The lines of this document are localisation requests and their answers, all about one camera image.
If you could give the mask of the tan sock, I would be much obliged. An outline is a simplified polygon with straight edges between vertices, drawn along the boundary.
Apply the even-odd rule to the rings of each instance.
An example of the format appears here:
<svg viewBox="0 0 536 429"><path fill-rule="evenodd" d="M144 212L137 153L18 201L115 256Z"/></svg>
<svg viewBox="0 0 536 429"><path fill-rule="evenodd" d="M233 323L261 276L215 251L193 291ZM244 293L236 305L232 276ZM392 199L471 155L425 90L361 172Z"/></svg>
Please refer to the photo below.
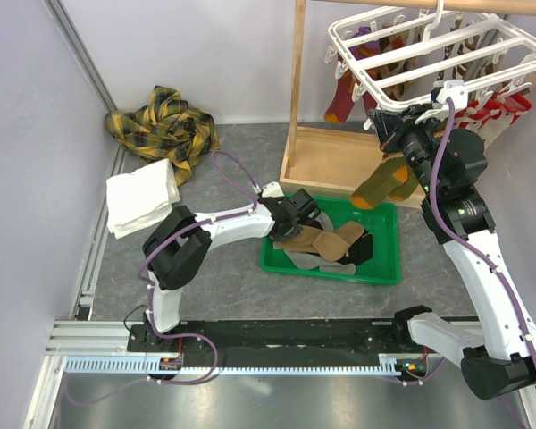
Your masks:
<svg viewBox="0 0 536 429"><path fill-rule="evenodd" d="M349 246L352 246L357 240L365 235L365 227L355 221L343 223L334 230L334 233L342 238Z"/></svg>
<svg viewBox="0 0 536 429"><path fill-rule="evenodd" d="M275 241L274 244L287 251L317 254L328 262L337 262L350 248L350 244L335 232L310 226L303 226L296 237Z"/></svg>

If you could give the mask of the olive striped sock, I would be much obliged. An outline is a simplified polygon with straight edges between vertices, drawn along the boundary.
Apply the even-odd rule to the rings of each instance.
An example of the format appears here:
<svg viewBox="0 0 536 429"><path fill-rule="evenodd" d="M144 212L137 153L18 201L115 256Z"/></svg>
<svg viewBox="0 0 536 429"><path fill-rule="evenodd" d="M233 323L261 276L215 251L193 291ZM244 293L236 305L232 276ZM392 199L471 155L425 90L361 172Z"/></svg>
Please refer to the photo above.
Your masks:
<svg viewBox="0 0 536 429"><path fill-rule="evenodd" d="M394 188L388 195L388 198L397 202L409 199L419 187L419 181L412 172L407 175L406 181Z"/></svg>
<svg viewBox="0 0 536 429"><path fill-rule="evenodd" d="M352 193L350 202L356 208L371 210L409 177L403 156L385 156L373 173Z"/></svg>

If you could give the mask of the black sock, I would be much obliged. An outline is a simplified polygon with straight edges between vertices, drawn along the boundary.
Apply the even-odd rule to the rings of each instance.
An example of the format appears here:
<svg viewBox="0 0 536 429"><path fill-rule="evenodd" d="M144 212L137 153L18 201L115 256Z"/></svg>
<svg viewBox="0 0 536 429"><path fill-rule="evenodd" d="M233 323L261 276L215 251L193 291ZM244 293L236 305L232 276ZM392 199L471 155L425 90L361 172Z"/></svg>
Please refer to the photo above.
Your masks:
<svg viewBox="0 0 536 429"><path fill-rule="evenodd" d="M359 266L373 258L373 235L365 232L348 249L346 254L338 260L342 265L353 264Z"/></svg>

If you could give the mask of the white clip hanger rack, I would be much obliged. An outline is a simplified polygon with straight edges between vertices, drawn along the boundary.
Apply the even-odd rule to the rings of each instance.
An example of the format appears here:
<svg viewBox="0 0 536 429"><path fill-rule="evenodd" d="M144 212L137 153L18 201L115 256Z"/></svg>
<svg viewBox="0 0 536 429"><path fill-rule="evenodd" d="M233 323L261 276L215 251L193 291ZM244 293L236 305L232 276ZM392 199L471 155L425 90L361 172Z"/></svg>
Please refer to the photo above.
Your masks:
<svg viewBox="0 0 536 429"><path fill-rule="evenodd" d="M399 19L403 10L401 7L383 6L332 23L328 28L331 39L329 55L340 56L335 70L337 79L347 69L351 70L356 81L352 93L353 101L368 94L381 110L395 113L404 111L410 105L429 104L431 102L429 94L407 101L397 101L387 94L386 89L414 82L458 65L494 58L519 46L529 50L526 60L503 71L494 71L483 77L468 80L465 82L468 93L487 90L499 83L512 85L528 74L536 72L536 37L495 13L476 13L473 24L434 36L432 33L439 27L442 19L457 18L461 14L457 10L444 9L443 5L444 3L439 1L434 13L420 13L411 21ZM476 36L484 36L494 30L504 36L499 42L437 62L432 56L435 51ZM400 48L361 60L357 60L350 52L352 46L380 41L405 32L408 34L407 42Z"/></svg>

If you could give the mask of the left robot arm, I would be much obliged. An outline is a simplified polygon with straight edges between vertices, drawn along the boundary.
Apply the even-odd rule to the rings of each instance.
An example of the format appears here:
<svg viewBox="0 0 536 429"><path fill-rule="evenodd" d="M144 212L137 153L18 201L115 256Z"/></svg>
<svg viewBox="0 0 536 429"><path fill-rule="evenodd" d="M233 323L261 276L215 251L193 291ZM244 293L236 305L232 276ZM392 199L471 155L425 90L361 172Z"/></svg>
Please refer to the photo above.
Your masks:
<svg viewBox="0 0 536 429"><path fill-rule="evenodd" d="M251 203L215 213L194 213L178 206L143 245L138 278L146 283L147 341L159 351L175 347L183 289L196 277L209 252L248 239L283 241L296 238L319 206L301 189L285 196L281 185L255 185Z"/></svg>

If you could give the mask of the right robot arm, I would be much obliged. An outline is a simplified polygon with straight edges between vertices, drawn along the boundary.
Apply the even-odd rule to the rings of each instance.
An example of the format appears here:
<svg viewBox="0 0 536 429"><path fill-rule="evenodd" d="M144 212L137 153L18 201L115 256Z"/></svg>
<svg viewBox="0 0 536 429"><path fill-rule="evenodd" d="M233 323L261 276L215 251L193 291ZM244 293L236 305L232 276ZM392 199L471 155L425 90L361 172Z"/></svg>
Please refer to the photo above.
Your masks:
<svg viewBox="0 0 536 429"><path fill-rule="evenodd" d="M475 188L487 168L484 141L454 128L437 138L435 119L420 121L423 105L399 114L368 113L380 150L401 155L425 197L423 219L458 270L480 321L471 334L426 306L398 311L391 329L401 351L425 346L457 366L471 390L490 400L536 384L536 325L501 256L496 224Z"/></svg>

